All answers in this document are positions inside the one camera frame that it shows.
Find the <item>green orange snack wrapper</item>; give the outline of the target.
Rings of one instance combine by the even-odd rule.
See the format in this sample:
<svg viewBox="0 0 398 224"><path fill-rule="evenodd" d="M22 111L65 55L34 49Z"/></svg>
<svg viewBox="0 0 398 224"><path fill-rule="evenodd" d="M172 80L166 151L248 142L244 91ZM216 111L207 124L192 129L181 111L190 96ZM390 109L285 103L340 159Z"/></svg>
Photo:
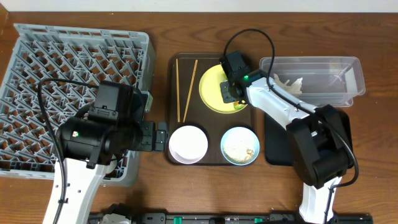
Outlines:
<svg viewBox="0 0 398 224"><path fill-rule="evenodd" d="M243 109L243 108L246 107L246 104L241 104L240 102L235 101L235 102L233 103L233 106L234 106L234 109L235 109L235 110L241 110L241 109Z"/></svg>

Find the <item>pink bowl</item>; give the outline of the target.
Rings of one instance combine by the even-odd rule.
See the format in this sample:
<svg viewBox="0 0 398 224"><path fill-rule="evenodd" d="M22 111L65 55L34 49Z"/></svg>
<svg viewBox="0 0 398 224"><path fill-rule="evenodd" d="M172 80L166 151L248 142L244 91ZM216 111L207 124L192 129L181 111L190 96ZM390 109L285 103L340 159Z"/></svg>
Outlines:
<svg viewBox="0 0 398 224"><path fill-rule="evenodd" d="M181 164L200 161L208 150L206 134L196 126L182 126L175 130L169 140L172 157Z"/></svg>

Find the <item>wooden chopstick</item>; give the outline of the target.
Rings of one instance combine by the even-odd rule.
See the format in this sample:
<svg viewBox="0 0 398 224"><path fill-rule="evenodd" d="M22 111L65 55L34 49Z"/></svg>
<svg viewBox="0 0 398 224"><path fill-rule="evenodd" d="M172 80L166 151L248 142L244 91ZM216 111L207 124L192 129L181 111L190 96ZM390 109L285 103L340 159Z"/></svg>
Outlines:
<svg viewBox="0 0 398 224"><path fill-rule="evenodd" d="M177 122L180 122L180 88L179 88L179 68L178 59L175 59L176 68L176 94L177 94Z"/></svg>
<svg viewBox="0 0 398 224"><path fill-rule="evenodd" d="M185 111L184 111L184 116L183 116L183 123L186 121L186 118L187 118L188 108L189 108L189 104L190 104L190 98L191 98L191 95L192 95L193 84L194 84L195 75L196 75L196 72L197 72L197 65L198 65L198 59L195 60L195 64L194 64L194 68L193 68L193 72L192 72L190 88L188 90L187 102L186 102L186 105L185 105Z"/></svg>

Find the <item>white napkin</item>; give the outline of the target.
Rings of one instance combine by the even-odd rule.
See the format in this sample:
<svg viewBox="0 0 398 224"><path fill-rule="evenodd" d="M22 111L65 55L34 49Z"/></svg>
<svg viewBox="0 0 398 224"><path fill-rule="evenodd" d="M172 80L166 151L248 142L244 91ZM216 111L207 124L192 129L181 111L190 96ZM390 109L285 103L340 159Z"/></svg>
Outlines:
<svg viewBox="0 0 398 224"><path fill-rule="evenodd" d="M303 78L298 78L292 84L289 84L290 80L287 80L283 83L281 82L279 76L276 73L274 74L275 83L291 95L302 94L302 80Z"/></svg>

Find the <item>light blue bowl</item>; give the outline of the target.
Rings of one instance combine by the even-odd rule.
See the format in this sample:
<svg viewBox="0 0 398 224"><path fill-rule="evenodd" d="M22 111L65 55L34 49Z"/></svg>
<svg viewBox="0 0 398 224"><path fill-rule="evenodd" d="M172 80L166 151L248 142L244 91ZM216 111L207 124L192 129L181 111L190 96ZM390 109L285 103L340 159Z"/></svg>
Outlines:
<svg viewBox="0 0 398 224"><path fill-rule="evenodd" d="M224 133L220 149L230 164L247 166L257 159L260 144L257 135L251 129L237 126Z"/></svg>

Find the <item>white paper cup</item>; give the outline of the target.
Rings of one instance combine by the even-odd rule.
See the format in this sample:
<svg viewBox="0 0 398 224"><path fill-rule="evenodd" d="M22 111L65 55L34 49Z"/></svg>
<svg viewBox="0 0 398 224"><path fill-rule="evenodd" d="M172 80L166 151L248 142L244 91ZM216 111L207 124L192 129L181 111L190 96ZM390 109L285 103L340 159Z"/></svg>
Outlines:
<svg viewBox="0 0 398 224"><path fill-rule="evenodd" d="M118 160L115 155L112 155L112 158L109 161L109 164L107 165L106 169L106 174L112 173L113 170L115 170L116 166L118 164Z"/></svg>

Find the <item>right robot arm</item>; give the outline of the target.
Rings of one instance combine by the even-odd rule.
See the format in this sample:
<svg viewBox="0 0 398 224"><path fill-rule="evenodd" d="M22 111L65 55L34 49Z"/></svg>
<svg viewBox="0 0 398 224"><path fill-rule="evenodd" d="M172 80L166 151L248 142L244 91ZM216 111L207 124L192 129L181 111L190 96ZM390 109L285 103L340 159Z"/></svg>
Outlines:
<svg viewBox="0 0 398 224"><path fill-rule="evenodd" d="M329 223L336 190L356 182L357 159L349 121L331 105L318 108L279 87L270 74L252 71L239 52L223 54L224 102L249 104L285 129L292 165L303 181L299 214L306 223Z"/></svg>

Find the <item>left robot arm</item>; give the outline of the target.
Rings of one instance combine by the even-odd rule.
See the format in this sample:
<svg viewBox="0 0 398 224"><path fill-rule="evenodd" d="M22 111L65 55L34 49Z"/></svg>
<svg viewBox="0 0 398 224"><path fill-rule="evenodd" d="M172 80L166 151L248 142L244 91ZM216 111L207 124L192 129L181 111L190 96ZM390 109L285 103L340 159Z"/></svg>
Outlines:
<svg viewBox="0 0 398 224"><path fill-rule="evenodd" d="M52 194L44 223L86 223L111 164L125 152L162 152L165 122L144 121L149 97L122 83L103 81L94 102L80 108L57 131L51 127L38 90L39 107L57 152Z"/></svg>

